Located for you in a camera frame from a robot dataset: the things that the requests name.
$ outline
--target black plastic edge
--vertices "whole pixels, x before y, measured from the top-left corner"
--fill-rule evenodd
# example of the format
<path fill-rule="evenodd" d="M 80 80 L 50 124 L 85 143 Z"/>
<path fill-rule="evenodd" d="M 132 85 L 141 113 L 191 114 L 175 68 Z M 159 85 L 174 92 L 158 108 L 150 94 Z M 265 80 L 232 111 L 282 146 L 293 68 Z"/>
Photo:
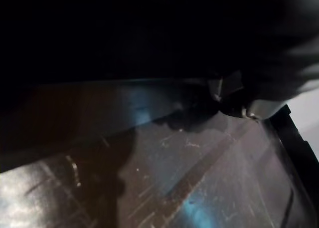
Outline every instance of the black plastic edge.
<path fill-rule="evenodd" d="M 307 141 L 301 137 L 286 105 L 270 122 L 290 157 L 319 218 L 319 162 Z"/>

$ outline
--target scratch mark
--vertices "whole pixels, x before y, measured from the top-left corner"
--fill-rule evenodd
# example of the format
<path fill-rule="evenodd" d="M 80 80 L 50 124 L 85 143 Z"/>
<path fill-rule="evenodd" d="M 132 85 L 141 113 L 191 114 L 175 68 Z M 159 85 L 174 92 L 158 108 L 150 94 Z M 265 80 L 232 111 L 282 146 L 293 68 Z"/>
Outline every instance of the scratch mark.
<path fill-rule="evenodd" d="M 68 162 L 71 164 L 72 168 L 73 168 L 73 172 L 74 172 L 74 180 L 75 180 L 75 184 L 77 187 L 81 186 L 81 182 L 80 182 L 80 178 L 79 178 L 79 171 L 78 171 L 78 167 L 76 165 L 76 163 L 74 162 L 74 160 L 68 155 L 65 157 Z"/>
<path fill-rule="evenodd" d="M 259 198 L 260 198 L 260 200 L 261 200 L 261 203 L 263 204 L 263 207 L 264 207 L 264 209 L 265 209 L 265 211 L 266 211 L 267 218 L 268 218 L 268 220 L 269 220 L 269 222 L 270 222 L 272 228 L 275 228 L 275 225 L 274 225 L 273 221 L 271 220 L 271 217 L 270 217 L 269 212 L 268 212 L 268 210 L 267 210 L 267 207 L 266 207 L 264 198 L 263 198 L 263 196 L 262 196 L 262 194 L 261 194 L 260 186 L 259 186 L 258 183 L 257 183 L 257 190 L 258 190 L 258 195 L 259 195 Z"/>
<path fill-rule="evenodd" d="M 107 148 L 109 148 L 109 147 L 110 147 L 110 144 L 107 142 L 107 140 L 106 140 L 101 134 L 99 134 L 99 135 L 100 135 L 100 138 L 101 138 L 102 142 L 104 143 L 104 145 L 105 145 Z"/>
<path fill-rule="evenodd" d="M 150 185 L 149 187 L 147 187 L 144 191 L 142 191 L 140 194 L 139 194 L 139 198 L 141 198 L 142 196 L 144 196 L 147 192 L 150 191 L 150 189 L 153 188 L 154 185 Z"/>
<path fill-rule="evenodd" d="M 187 146 L 187 147 L 197 147 L 197 148 L 200 148 L 200 145 L 191 143 L 188 139 L 187 139 L 187 141 L 186 141 L 186 146 Z"/>
<path fill-rule="evenodd" d="M 221 212 L 222 212 L 222 214 L 223 214 L 223 216 L 224 216 L 226 222 L 231 221 L 235 216 L 238 215 L 237 212 L 234 212 L 234 213 L 232 213 L 231 215 L 227 216 L 227 215 L 225 214 L 224 210 L 221 210 Z"/>
<path fill-rule="evenodd" d="M 141 221 L 141 223 L 139 224 L 138 228 L 142 227 L 142 225 L 145 224 L 154 215 L 155 215 L 155 212 L 152 212 L 151 214 L 149 214 L 144 220 Z"/>
<path fill-rule="evenodd" d="M 42 184 L 50 181 L 51 178 L 46 178 L 42 181 L 40 181 L 39 183 L 35 184 L 33 187 L 31 187 L 29 190 L 27 190 L 25 193 L 24 193 L 24 196 L 28 196 L 30 193 L 32 193 L 35 189 L 37 189 L 38 187 L 40 187 Z"/>
<path fill-rule="evenodd" d="M 174 133 L 173 134 L 171 134 L 171 135 L 169 135 L 169 136 L 167 136 L 167 137 L 164 137 L 163 139 L 160 139 L 160 141 L 159 142 L 164 142 L 164 141 L 166 141 L 166 140 L 168 140 L 169 138 L 171 138 L 172 136 L 174 136 Z"/>
<path fill-rule="evenodd" d="M 248 205 L 250 213 L 253 215 L 253 217 L 256 217 L 254 210 L 252 209 L 251 205 Z"/>
<path fill-rule="evenodd" d="M 149 202 L 153 198 L 153 195 L 150 195 L 143 203 L 135 208 L 135 210 L 128 215 L 128 219 L 132 218 L 147 202 Z"/>

